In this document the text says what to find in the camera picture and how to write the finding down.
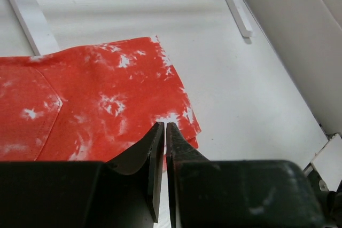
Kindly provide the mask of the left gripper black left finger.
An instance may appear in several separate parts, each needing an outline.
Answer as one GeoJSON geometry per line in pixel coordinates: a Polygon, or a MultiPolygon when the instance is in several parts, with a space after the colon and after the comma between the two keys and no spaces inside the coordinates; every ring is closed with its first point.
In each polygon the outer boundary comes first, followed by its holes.
{"type": "Polygon", "coordinates": [[[164,124],[108,162],[1,162],[1,227],[153,227],[164,124]]]}

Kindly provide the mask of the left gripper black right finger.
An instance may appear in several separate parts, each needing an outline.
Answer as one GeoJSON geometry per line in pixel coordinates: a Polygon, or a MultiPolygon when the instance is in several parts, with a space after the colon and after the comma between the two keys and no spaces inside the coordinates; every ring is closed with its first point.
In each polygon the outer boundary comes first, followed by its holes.
{"type": "Polygon", "coordinates": [[[166,126],[172,227],[323,227],[302,170],[285,160],[211,161],[166,126]]]}

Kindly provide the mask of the orange white-speckled trousers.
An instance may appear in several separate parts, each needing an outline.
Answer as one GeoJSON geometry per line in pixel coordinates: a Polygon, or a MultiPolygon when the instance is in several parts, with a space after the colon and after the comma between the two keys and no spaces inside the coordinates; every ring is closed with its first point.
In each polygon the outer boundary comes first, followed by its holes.
{"type": "Polygon", "coordinates": [[[156,122],[201,129],[157,37],[1,58],[1,160],[108,161],[156,122]]]}

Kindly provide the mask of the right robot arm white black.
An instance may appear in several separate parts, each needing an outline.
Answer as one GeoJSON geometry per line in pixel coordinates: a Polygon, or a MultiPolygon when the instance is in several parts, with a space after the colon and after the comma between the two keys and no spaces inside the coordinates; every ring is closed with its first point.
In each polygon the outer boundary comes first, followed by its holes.
{"type": "Polygon", "coordinates": [[[341,182],[336,191],[321,188],[325,185],[322,177],[316,170],[307,176],[325,217],[325,227],[341,227],[341,182]]]}

